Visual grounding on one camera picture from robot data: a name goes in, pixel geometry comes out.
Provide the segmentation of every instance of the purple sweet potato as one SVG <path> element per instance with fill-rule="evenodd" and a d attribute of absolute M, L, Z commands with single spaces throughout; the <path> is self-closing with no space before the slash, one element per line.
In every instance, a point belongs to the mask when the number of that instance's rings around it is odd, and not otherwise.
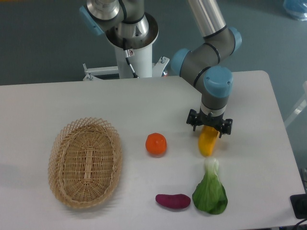
<path fill-rule="evenodd" d="M 158 194 L 156 195 L 155 200 L 158 204 L 173 209 L 186 208 L 191 203 L 191 199 L 184 194 L 177 194 L 177 195 Z"/>

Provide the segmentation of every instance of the wicker basket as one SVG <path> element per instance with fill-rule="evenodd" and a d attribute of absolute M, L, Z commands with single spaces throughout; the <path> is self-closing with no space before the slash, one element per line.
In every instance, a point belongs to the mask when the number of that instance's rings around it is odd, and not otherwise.
<path fill-rule="evenodd" d="M 108 199 L 120 176 L 122 153 L 117 131 L 105 120 L 80 119 L 58 135 L 49 159 L 49 185 L 55 197 L 73 208 Z"/>

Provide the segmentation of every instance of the green leafy vegetable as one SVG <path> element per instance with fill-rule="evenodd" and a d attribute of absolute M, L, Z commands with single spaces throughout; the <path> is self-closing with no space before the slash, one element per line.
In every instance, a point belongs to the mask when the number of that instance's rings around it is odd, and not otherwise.
<path fill-rule="evenodd" d="M 209 157 L 205 161 L 205 175 L 192 195 L 197 209 L 210 214 L 221 214 L 226 209 L 226 191 L 218 177 L 219 162 Z"/>

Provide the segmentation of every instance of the white table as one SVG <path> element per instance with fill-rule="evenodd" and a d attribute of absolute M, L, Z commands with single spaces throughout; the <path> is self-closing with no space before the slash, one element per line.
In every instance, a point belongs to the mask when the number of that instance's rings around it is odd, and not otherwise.
<path fill-rule="evenodd" d="M 228 206 L 218 216 L 191 203 L 181 212 L 159 207 L 156 194 L 191 197 L 204 175 L 196 132 L 186 124 L 201 95 L 179 77 L 66 82 L 0 87 L 0 229 L 16 230 L 241 230 L 294 225 L 289 196 L 304 189 L 269 76 L 234 73 L 225 118 L 233 131 L 214 156 Z M 101 117 L 118 129 L 123 169 L 111 199 L 73 210 L 52 194 L 47 167 L 60 130 L 83 117 Z M 164 157 L 150 157 L 147 135 L 162 133 Z"/>

